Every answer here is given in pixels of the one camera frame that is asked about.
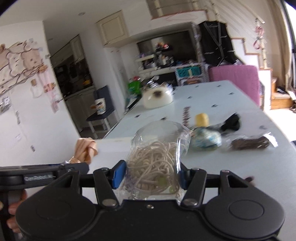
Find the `person's left hand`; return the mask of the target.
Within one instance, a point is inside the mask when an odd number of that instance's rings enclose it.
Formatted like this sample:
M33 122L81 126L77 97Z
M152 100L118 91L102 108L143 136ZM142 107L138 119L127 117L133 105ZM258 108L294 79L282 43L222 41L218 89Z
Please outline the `person's left hand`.
M8 211L9 211L9 214L11 215L11 217L9 219L7 219L6 225L8 226L8 228L10 230L13 231L13 233L21 233L21 231L19 229L19 226L18 226L18 224L16 222L15 215L16 215L16 210L18 209L18 207L20 206L20 204L27 199L27 197L28 197L28 195L27 195L26 190L22 190L21 196L19 198L19 201L18 202L15 202L15 203L12 203L8 207Z

